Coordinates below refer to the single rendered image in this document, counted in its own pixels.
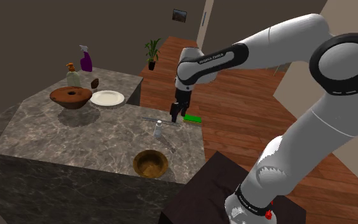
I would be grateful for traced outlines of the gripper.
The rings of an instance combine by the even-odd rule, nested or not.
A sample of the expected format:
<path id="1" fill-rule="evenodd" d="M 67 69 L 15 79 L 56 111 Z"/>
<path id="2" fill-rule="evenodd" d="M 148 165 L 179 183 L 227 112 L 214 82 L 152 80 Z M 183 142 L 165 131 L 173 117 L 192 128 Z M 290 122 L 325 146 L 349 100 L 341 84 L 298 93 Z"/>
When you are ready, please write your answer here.
<path id="1" fill-rule="evenodd" d="M 175 92 L 176 102 L 172 103 L 170 107 L 170 115 L 172 117 L 171 121 L 176 123 L 178 114 L 181 114 L 182 117 L 185 117 L 186 110 L 189 108 L 191 100 L 191 91 L 184 91 L 176 89 Z"/>

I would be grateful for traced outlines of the green sponge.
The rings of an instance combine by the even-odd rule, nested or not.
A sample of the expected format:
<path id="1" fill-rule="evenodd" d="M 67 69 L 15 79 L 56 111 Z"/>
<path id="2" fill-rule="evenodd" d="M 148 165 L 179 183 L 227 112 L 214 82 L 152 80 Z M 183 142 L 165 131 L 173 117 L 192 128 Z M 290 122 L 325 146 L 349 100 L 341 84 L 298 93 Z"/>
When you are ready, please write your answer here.
<path id="1" fill-rule="evenodd" d="M 202 119 L 199 116 L 193 116 L 193 115 L 186 114 L 183 117 L 183 121 L 189 122 L 189 123 L 201 123 Z"/>

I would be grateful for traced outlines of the grey long knife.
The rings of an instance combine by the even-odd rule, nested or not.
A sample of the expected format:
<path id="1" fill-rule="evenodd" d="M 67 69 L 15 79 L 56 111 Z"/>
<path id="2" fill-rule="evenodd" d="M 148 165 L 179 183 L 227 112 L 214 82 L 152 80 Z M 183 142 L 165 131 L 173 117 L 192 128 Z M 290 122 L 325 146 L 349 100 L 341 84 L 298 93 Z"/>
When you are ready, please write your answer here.
<path id="1" fill-rule="evenodd" d="M 162 123 L 167 124 L 167 125 L 173 125 L 173 126 L 178 126 L 178 127 L 180 127 L 180 124 L 174 123 L 174 122 L 170 122 L 170 121 L 166 121 L 166 120 L 161 120 L 161 119 L 156 119 L 156 118 L 149 118 L 149 117 L 145 117 L 145 116 L 142 116 L 142 119 L 144 119 L 144 120 L 146 120 L 146 121 L 150 121 L 150 122 L 158 122 L 158 121 L 161 121 Z"/>

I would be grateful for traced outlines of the white salt shaker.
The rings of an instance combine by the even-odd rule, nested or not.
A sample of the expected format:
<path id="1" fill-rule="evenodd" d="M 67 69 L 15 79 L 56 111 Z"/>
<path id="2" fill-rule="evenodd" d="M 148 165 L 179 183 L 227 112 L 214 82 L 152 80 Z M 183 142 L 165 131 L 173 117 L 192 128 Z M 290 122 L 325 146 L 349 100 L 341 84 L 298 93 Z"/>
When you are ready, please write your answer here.
<path id="1" fill-rule="evenodd" d="M 156 122 L 153 135 L 154 135 L 156 138 L 159 138 L 159 137 L 162 136 L 162 121 L 161 121 L 161 120 L 158 120 L 158 121 Z"/>

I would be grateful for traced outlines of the golden brown bowl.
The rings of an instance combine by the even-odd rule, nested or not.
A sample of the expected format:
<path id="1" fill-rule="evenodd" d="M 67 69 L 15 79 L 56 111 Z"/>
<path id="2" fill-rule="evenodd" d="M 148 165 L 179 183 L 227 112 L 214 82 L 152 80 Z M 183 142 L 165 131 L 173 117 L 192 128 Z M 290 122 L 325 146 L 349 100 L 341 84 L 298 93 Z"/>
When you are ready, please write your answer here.
<path id="1" fill-rule="evenodd" d="M 144 178 L 159 178 L 165 174 L 168 167 L 166 156 L 156 150 L 144 150 L 133 160 L 134 171 Z"/>

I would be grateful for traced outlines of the potted green plant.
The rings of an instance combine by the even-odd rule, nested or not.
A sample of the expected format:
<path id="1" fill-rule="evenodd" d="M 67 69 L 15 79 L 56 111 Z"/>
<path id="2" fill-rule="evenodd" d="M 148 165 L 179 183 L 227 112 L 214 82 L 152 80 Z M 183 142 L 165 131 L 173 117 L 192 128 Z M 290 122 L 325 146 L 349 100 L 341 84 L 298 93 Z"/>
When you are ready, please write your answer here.
<path id="1" fill-rule="evenodd" d="M 146 54 L 146 56 L 148 56 L 148 59 L 146 60 L 148 62 L 148 69 L 150 71 L 153 71 L 155 68 L 156 63 L 159 60 L 158 54 L 159 54 L 159 49 L 157 49 L 157 44 L 161 39 L 158 38 L 157 40 L 151 40 L 149 43 L 145 44 L 145 48 L 148 49 L 148 53 Z"/>

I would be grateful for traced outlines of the white plate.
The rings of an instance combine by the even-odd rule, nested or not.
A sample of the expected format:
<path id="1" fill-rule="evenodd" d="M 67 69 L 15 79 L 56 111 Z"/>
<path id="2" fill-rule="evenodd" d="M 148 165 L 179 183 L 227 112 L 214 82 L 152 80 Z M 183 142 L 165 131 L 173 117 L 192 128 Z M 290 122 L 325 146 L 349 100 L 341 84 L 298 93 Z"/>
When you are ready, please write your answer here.
<path id="1" fill-rule="evenodd" d="M 125 96 L 113 90 L 101 90 L 93 93 L 90 101 L 98 106 L 116 106 L 125 100 Z"/>

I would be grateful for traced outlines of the dark robot stand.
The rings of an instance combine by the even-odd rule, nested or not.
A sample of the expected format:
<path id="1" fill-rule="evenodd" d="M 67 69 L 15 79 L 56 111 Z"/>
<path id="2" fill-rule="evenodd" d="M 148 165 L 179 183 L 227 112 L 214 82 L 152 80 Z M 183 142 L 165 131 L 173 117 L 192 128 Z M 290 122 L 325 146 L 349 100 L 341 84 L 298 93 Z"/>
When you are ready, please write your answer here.
<path id="1" fill-rule="evenodd" d="M 246 175 L 245 169 L 216 152 L 162 210 L 158 224 L 229 224 L 225 199 Z M 306 210 L 285 196 L 254 189 L 245 196 L 260 206 L 273 202 L 277 224 L 306 224 Z"/>

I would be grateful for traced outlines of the pale door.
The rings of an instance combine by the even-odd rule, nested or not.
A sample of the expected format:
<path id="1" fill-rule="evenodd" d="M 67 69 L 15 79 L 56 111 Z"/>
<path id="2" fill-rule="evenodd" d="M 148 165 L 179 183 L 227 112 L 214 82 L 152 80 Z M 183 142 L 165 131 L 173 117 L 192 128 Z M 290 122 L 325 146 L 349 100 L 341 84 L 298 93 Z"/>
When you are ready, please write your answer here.
<path id="1" fill-rule="evenodd" d="M 209 23 L 210 14 L 212 11 L 212 7 L 214 4 L 214 0 L 205 0 L 205 6 L 203 10 L 202 20 L 200 23 L 200 27 L 198 30 L 198 36 L 196 39 L 196 44 L 199 49 L 202 49 L 203 42 L 206 36 L 207 26 Z"/>

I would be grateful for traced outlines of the purple spray bottle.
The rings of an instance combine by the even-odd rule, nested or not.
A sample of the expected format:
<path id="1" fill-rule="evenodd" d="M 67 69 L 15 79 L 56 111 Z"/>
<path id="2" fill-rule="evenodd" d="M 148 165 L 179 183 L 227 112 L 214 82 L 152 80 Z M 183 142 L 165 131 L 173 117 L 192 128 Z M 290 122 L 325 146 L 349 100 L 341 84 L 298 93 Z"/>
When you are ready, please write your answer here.
<path id="1" fill-rule="evenodd" d="M 81 69 L 86 72 L 92 72 L 92 60 L 88 53 L 88 47 L 80 45 L 81 51 L 84 53 L 84 57 L 80 60 Z"/>

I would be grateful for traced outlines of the brown wide vase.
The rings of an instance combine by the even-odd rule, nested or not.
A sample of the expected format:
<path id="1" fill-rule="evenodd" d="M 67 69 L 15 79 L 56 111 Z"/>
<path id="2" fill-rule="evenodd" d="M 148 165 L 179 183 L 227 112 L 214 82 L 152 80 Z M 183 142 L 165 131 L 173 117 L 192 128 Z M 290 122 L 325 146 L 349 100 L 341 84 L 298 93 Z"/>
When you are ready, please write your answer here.
<path id="1" fill-rule="evenodd" d="M 82 87 L 62 87 L 51 92 L 50 99 L 66 109 L 82 108 L 92 97 L 92 91 Z"/>

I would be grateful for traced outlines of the green soap dispenser bottle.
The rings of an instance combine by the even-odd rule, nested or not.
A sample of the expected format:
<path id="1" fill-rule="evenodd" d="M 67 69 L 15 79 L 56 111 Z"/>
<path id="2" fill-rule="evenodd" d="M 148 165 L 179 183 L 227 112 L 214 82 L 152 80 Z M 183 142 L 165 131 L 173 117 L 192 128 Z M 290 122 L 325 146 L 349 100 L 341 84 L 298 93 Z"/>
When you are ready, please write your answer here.
<path id="1" fill-rule="evenodd" d="M 74 64 L 72 62 L 67 64 L 69 72 L 66 74 L 66 81 L 69 87 L 80 87 L 81 82 L 79 74 L 76 72 Z"/>

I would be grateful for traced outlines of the dark wall picture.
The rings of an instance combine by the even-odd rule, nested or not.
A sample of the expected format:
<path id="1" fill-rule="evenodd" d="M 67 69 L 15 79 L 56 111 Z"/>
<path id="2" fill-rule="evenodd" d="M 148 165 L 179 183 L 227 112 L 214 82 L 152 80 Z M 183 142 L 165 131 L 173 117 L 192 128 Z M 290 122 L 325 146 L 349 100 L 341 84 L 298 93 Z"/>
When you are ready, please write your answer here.
<path id="1" fill-rule="evenodd" d="M 173 9 L 172 20 L 185 23 L 187 12 L 182 10 Z"/>

